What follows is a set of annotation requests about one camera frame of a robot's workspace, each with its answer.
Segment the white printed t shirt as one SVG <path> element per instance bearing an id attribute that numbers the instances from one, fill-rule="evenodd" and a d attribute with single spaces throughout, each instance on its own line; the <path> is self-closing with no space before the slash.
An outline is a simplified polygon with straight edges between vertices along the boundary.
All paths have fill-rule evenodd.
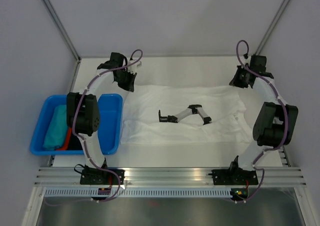
<path id="1" fill-rule="evenodd" d="M 178 123 L 160 122 L 163 116 L 177 115 L 189 105 L 201 105 L 211 117 L 204 124 L 199 115 Z M 252 129 L 244 113 L 239 91 L 231 86 L 170 87 L 137 86 L 123 108 L 121 144 L 173 145 L 191 143 L 250 143 Z"/>

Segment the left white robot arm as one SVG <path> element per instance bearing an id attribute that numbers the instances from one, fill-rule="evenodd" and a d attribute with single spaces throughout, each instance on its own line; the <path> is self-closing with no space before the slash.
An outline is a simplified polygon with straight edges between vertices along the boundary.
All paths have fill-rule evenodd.
<path id="1" fill-rule="evenodd" d="M 98 102 L 109 94 L 119 96 L 119 111 L 134 91 L 137 66 L 141 64 L 143 51 L 136 49 L 127 58 L 121 53 L 112 52 L 109 60 L 100 64 L 94 77 L 84 87 L 83 92 L 70 92 L 66 97 L 66 122 L 80 143 L 85 156 L 85 168 L 92 171 L 91 177 L 98 184 L 109 179 L 107 160 L 102 152 L 98 137 L 102 123 Z"/>

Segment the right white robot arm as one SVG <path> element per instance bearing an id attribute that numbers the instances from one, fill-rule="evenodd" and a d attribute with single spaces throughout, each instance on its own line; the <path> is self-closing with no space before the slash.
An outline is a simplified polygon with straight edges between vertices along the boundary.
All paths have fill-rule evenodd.
<path id="1" fill-rule="evenodd" d="M 267 153 L 291 142 L 299 113 L 297 106 L 282 98 L 272 73 L 266 72 L 265 56 L 246 53 L 238 59 L 240 65 L 229 85 L 253 89 L 263 99 L 263 104 L 253 125 L 253 142 L 236 158 L 238 166 L 228 171 L 229 180 L 235 184 L 246 178 L 246 171 L 255 170 L 256 163 Z"/>

